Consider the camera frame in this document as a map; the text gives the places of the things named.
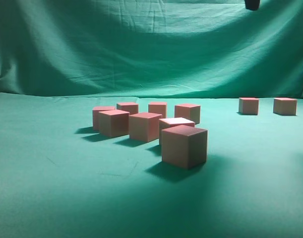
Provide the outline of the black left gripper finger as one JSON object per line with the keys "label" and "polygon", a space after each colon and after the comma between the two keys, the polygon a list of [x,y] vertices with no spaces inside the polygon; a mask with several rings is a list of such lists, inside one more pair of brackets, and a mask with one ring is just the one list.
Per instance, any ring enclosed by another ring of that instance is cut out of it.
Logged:
{"label": "black left gripper finger", "polygon": [[258,10],[260,6],[260,0],[244,0],[244,4],[247,10]]}

